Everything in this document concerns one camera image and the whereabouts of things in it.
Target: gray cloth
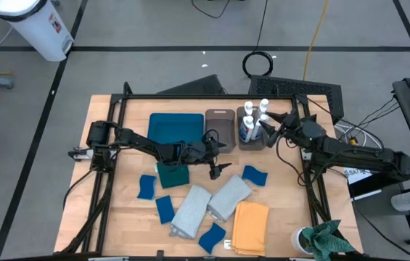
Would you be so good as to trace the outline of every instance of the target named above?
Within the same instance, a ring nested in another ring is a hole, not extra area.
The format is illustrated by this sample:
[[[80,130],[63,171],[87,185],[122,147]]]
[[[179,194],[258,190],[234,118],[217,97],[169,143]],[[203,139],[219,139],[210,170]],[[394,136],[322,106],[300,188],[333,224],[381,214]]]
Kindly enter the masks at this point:
[[[210,192],[200,186],[193,185],[171,222],[169,236],[194,239],[205,216],[206,205],[210,198]]]
[[[214,193],[208,202],[208,209],[218,220],[227,221],[237,204],[250,194],[251,188],[238,175],[233,175],[226,185]]]

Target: orange towel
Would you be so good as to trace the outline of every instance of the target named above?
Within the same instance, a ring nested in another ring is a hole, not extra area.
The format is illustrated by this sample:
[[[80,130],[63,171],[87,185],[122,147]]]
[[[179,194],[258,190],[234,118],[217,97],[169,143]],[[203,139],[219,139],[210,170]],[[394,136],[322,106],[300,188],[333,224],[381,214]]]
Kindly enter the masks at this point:
[[[235,210],[231,246],[237,254],[265,256],[266,224],[269,207],[242,201]]]

